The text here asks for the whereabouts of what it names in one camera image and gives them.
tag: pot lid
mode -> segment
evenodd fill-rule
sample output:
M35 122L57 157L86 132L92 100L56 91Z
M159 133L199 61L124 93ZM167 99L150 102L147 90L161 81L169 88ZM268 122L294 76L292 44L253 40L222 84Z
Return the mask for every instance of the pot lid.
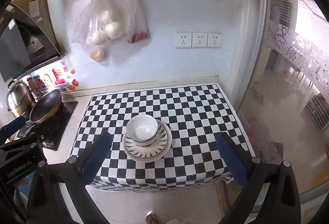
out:
M22 81L15 83L9 89L9 86L13 82L14 81L11 81L8 85L7 106L9 110L16 108L30 91L29 87Z

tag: blue gripper pad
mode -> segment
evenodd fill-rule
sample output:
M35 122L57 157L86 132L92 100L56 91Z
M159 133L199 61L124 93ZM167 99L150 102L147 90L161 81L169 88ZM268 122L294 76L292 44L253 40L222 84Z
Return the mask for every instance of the blue gripper pad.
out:
M22 127L25 126L26 119L23 116L19 116L18 118L14 119L12 122L4 126L4 135L6 137L10 137L16 131L20 130Z
M216 146L220 157L223 158L235 181L239 185L246 187L248 183L246 167L242 164L225 138L220 134L216 137Z
M98 143L98 146L94 149L81 169L81 179L83 184L88 185L93 182L99 168L106 158L107 152L112 147L112 142L113 135L107 133Z

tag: plastic bag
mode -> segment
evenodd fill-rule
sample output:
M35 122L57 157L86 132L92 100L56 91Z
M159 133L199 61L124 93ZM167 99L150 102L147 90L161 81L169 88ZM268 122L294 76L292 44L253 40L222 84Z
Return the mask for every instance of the plastic bag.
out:
M127 13L125 33L129 43L135 43L149 38L144 14L139 5L139 0L127 0Z
M92 0L81 13L73 41L81 44L89 57L97 62L104 58L104 49L123 34L119 10L110 0Z

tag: floor tile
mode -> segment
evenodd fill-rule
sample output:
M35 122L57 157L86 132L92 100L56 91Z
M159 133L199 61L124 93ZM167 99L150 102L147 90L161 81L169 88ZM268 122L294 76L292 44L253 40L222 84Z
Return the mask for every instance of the floor tile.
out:
M111 220L111 224L145 224L145 220L143 223L130 223L130 222L120 222L120 221L115 221L115 220Z
M97 205L111 220L127 223L145 223L147 213L155 211L154 193L130 191L98 191Z
M221 215L214 215L207 218L202 219L192 219L193 224L218 224L221 221Z
M227 197L228 206L231 208L235 203L236 199L239 197L240 193L242 192L243 188L235 180L232 180L228 184L224 184L225 192Z
M86 190L89 193L90 197L93 199L94 203L97 204L97 194L98 194L98 190L90 185L86 186Z
M220 215L216 186L205 185L194 190L156 192L155 213L161 223L172 219L203 219Z
M59 187L60 187L60 191L62 193L63 199L65 201L66 207L69 210L71 217L74 221L83 224L80 215L78 214L77 210L75 209L75 206L71 200L71 197L68 193L68 190L66 188L66 185L64 183L58 183Z

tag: stove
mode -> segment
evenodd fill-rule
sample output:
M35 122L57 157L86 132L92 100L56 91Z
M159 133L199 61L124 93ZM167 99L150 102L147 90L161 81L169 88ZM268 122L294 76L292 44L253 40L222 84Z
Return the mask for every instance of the stove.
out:
M65 128L71 118L71 115L77 106L78 102L65 102L61 103L58 112L45 120L41 124L35 125L27 134L27 136L31 132L36 132L40 135L42 142L42 146L44 148L48 148L54 151L57 151ZM28 127L23 127L19 130L17 134L18 138L23 138L25 132Z

